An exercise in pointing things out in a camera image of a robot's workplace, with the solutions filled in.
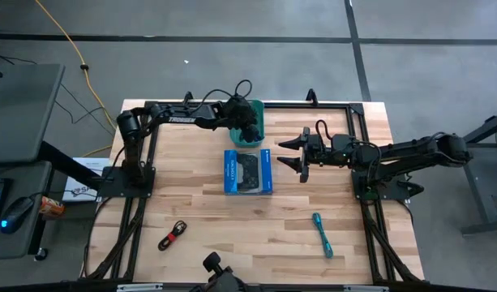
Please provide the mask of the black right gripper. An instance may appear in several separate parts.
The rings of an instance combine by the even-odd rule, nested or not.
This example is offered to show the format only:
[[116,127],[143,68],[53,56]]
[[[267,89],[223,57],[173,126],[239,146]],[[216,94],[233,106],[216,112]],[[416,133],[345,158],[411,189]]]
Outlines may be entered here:
[[300,174],[300,182],[306,183],[309,178],[309,164],[322,165],[328,161],[330,149],[326,147],[318,134],[311,134],[309,127],[304,127],[302,134],[297,138],[278,144],[282,148],[293,150],[302,149],[300,157],[278,157],[277,160],[296,173]]

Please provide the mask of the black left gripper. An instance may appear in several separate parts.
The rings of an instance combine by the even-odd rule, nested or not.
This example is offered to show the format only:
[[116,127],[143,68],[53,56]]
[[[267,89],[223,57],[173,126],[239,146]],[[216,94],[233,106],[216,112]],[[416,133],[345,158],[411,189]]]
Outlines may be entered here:
[[240,96],[233,96],[223,105],[223,114],[226,118],[226,127],[229,129],[242,129],[242,138],[251,143],[255,138],[260,138],[257,124],[257,115],[250,103]]

